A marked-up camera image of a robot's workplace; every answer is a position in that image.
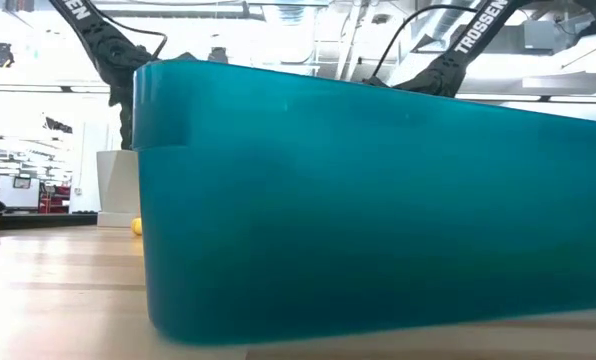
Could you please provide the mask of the white cabinet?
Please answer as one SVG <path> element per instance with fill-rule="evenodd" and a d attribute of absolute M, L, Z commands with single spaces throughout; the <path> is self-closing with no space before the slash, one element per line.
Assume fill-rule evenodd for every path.
<path fill-rule="evenodd" d="M 107 149 L 108 125 L 86 121 L 73 131 L 72 180 L 69 211 L 98 212 L 100 207 L 97 153 Z"/>

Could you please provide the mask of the teal plastic bin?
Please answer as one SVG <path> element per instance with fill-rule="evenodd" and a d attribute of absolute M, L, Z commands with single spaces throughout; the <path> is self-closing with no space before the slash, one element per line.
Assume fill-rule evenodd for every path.
<path fill-rule="evenodd" d="M 141 67 L 133 99 L 174 339 L 596 308 L 596 121 L 205 61 Z"/>

